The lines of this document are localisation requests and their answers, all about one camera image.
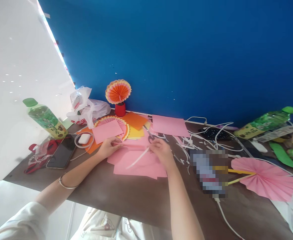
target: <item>green tea bottle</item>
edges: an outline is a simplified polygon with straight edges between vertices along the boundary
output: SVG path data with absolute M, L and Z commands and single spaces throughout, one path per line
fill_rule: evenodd
M 68 134 L 68 130 L 46 105 L 38 104 L 34 98 L 26 98 L 23 103 L 28 107 L 28 115 L 53 138 L 62 139 Z
M 253 122 L 246 124 L 244 127 L 236 130 L 234 135 L 244 139 L 250 139 L 265 131 L 272 130 L 281 124 L 290 120 L 290 114 L 293 113 L 293 107 L 282 108 L 281 111 L 268 112 Z

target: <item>white plastic bag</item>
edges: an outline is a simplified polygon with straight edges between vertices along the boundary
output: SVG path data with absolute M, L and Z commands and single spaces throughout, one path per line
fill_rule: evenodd
M 111 107 L 107 102 L 89 99 L 91 88 L 80 87 L 70 95 L 73 112 L 67 113 L 71 122 L 82 125 L 87 124 L 89 129 L 93 128 L 93 122 L 111 112 Z

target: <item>red pen holder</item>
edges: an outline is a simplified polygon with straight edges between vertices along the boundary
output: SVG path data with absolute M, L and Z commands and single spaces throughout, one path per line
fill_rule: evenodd
M 116 116 L 123 117 L 126 114 L 126 104 L 123 103 L 123 105 L 117 105 L 116 104 Z

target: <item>folded paper fan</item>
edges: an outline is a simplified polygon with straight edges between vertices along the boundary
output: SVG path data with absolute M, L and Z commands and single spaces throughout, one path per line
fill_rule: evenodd
M 122 129 L 123 133 L 118 135 L 117 137 L 120 138 L 122 141 L 124 141 L 128 135 L 129 135 L 129 124 L 126 123 L 126 121 L 124 121 L 123 119 L 116 117 L 116 116 L 105 116 L 101 119 L 99 119 L 98 121 L 96 121 L 96 123 L 94 124 L 94 127 L 106 124 L 108 122 L 111 122 L 113 120 L 116 120 L 120 126 L 120 128 Z
M 126 100 L 131 94 L 130 84 L 124 80 L 110 82 L 106 89 L 106 98 L 111 104 L 118 104 Z
M 273 201 L 290 202 L 293 195 L 293 177 L 280 167 L 255 158 L 236 158 L 231 162 L 235 170 L 254 172 L 240 183 L 257 195 Z

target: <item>orange paper fan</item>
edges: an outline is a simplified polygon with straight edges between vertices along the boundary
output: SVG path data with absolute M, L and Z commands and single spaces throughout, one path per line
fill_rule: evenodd
M 127 124 L 127 122 L 119 117 L 116 116 L 105 116 L 100 118 L 98 121 L 96 121 L 96 123 L 94 124 L 94 127 L 106 124 L 108 122 L 111 122 L 113 120 L 116 120 L 120 126 L 120 128 L 122 129 L 123 133 L 121 133 L 120 135 L 118 135 L 117 137 L 119 139 L 121 139 L 122 141 L 126 140 L 129 132 L 130 132 L 130 127 L 129 124 Z
M 106 89 L 106 98 L 111 104 L 118 104 L 126 100 L 131 94 L 130 84 L 124 80 L 110 82 Z

